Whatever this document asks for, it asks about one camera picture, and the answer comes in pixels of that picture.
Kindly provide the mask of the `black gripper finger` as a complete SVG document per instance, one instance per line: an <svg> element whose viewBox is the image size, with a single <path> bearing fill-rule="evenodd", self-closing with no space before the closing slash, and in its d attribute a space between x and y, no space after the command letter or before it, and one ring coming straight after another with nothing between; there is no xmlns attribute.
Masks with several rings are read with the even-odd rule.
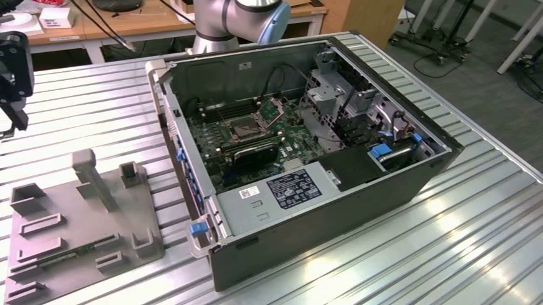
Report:
<svg viewBox="0 0 543 305"><path fill-rule="evenodd" d="M1 76L1 110L19 130L28 126L28 115L24 112L27 97L33 95L32 76Z"/></svg>

